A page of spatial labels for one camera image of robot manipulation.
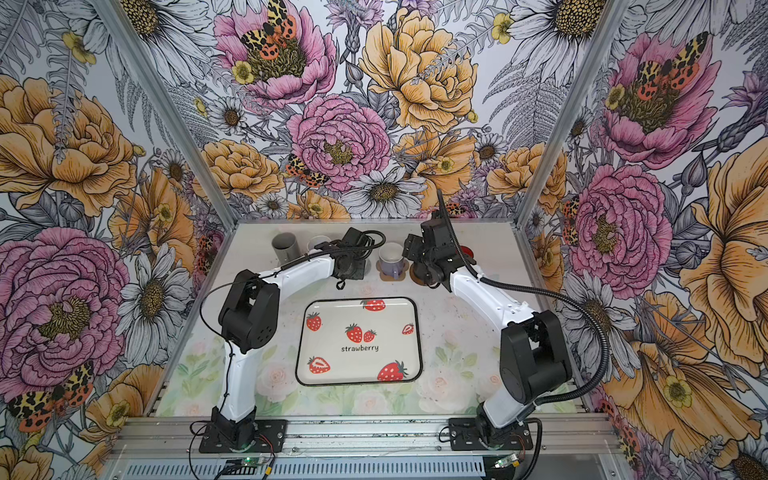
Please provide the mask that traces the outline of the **cork paw print coaster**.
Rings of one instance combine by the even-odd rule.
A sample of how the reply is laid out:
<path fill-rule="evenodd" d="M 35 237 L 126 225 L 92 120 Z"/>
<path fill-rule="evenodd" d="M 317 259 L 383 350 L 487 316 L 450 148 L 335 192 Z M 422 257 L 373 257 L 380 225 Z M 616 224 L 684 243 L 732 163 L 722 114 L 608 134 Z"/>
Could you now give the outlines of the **cork paw print coaster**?
<path fill-rule="evenodd" d="M 410 262 L 406 259 L 401 259 L 396 263 L 388 263 L 378 260 L 376 262 L 376 269 L 379 272 L 379 277 L 382 281 L 400 282 L 407 277 L 410 269 Z"/>

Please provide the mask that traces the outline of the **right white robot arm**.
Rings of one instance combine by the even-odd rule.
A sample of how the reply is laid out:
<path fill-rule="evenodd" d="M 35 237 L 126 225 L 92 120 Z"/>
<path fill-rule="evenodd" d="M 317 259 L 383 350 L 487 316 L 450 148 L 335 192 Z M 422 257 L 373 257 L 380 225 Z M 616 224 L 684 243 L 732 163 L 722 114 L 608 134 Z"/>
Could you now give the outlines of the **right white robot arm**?
<path fill-rule="evenodd" d="M 499 430 L 523 422 L 540 397 L 572 379 L 557 316 L 549 310 L 536 312 L 506 289 L 490 285 L 463 254 L 448 218 L 435 216 L 423 222 L 421 233 L 405 240 L 403 255 L 422 283 L 444 287 L 499 331 L 502 386 L 481 403 L 482 426 Z"/>

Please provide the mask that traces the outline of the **white lilac handled mug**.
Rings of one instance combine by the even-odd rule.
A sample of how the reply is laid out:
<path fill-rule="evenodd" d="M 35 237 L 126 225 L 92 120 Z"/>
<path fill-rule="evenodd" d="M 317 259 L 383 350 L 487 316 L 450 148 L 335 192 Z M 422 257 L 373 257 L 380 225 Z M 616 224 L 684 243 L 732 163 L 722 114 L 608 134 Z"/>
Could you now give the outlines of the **white lilac handled mug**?
<path fill-rule="evenodd" d="M 403 257 L 403 245 L 396 242 L 387 242 L 378 250 L 378 260 L 388 263 L 396 263 Z"/>

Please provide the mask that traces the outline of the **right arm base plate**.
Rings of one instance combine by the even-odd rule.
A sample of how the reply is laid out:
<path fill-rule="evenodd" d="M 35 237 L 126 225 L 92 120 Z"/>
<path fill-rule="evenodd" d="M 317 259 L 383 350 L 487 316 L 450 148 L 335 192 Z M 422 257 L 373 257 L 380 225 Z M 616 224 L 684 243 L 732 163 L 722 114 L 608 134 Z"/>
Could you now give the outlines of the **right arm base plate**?
<path fill-rule="evenodd" d="M 513 422 L 497 428 L 482 416 L 450 418 L 448 435 L 453 451 L 521 451 L 534 447 L 527 426 Z"/>

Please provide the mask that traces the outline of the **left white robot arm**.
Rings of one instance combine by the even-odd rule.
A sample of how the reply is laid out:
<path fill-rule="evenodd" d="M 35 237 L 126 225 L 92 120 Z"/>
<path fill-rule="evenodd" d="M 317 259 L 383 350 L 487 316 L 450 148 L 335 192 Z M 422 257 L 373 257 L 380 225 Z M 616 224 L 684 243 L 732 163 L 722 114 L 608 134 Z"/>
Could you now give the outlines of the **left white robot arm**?
<path fill-rule="evenodd" d="M 381 232 L 350 227 L 342 239 L 322 242 L 272 270 L 245 269 L 235 276 L 218 314 L 229 352 L 224 390 L 211 414 L 211 426 L 226 442 L 242 449 L 256 436 L 254 352 L 274 337 L 281 302 L 328 278 L 336 279 L 339 289 L 363 279 L 367 258 L 385 242 Z"/>

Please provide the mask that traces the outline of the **scratched brown wooden round coaster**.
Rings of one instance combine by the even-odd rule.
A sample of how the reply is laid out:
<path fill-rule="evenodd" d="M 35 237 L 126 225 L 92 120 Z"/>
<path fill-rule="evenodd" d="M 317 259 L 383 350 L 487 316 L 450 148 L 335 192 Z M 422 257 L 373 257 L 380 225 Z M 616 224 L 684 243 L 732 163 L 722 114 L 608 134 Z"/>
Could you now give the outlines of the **scratched brown wooden round coaster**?
<path fill-rule="evenodd" d="M 409 270 L 409 276 L 410 276 L 411 280 L 414 283 L 416 283 L 417 285 L 419 285 L 419 286 L 426 286 L 426 284 L 420 278 L 418 278 L 416 276 L 415 271 L 413 269 Z"/>

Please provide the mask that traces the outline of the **grey mug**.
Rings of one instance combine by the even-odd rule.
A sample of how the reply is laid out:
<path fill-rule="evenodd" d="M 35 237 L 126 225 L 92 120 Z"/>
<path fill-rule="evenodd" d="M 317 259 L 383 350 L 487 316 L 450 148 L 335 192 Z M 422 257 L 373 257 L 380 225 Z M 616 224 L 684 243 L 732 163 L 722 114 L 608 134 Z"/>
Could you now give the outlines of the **grey mug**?
<path fill-rule="evenodd" d="M 271 246 L 280 266 L 287 265 L 288 263 L 297 260 L 302 255 L 297 237 L 290 232 L 277 234 L 271 240 Z"/>

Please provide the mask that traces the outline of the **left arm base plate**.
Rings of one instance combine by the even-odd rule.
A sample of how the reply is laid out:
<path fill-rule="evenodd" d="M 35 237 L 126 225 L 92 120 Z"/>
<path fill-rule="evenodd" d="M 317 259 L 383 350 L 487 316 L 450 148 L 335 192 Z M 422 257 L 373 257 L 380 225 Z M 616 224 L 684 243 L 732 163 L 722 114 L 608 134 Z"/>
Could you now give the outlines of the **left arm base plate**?
<path fill-rule="evenodd" d="M 280 453 L 287 426 L 282 419 L 210 422 L 197 449 L 202 454 Z"/>

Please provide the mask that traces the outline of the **blue floral mug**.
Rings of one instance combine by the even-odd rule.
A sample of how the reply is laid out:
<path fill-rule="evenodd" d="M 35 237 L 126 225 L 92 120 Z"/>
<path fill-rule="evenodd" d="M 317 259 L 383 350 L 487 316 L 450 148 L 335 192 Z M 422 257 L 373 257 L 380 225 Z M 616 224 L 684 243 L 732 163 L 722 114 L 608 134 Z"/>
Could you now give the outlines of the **blue floral mug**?
<path fill-rule="evenodd" d="M 317 235 L 307 242 L 307 252 L 322 251 L 331 242 L 331 238 L 325 235 Z"/>

